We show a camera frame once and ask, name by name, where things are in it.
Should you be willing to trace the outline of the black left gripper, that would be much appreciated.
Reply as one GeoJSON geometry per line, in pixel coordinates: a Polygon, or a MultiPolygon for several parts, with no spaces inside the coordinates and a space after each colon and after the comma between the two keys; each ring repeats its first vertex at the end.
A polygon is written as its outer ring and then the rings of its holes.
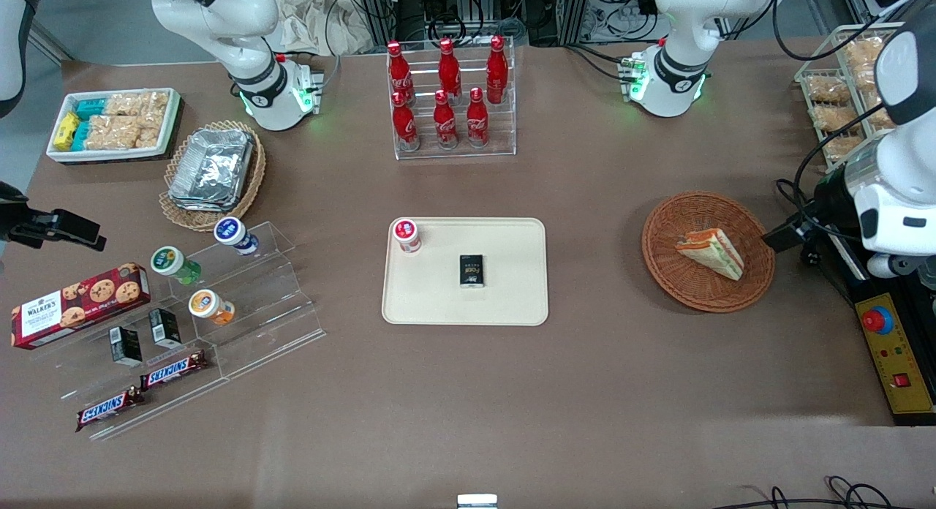
{"type": "MultiPolygon", "coordinates": [[[[834,232],[878,232],[880,203],[882,183],[875,152],[858,153],[815,188],[815,218],[834,232]]],[[[761,240],[773,252],[782,253],[805,244],[814,234],[812,220],[796,213],[761,240]]]]}

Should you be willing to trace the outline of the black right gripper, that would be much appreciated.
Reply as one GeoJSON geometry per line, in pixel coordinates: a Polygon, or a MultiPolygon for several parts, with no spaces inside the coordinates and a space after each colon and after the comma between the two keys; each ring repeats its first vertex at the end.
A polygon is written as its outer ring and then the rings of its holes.
{"type": "Polygon", "coordinates": [[[46,241],[63,241],[93,250],[104,250],[107,239],[98,235],[100,226],[67,210],[56,210],[56,232],[51,229],[54,215],[28,206],[19,189],[1,182],[1,239],[28,248],[41,248],[46,241]]]}

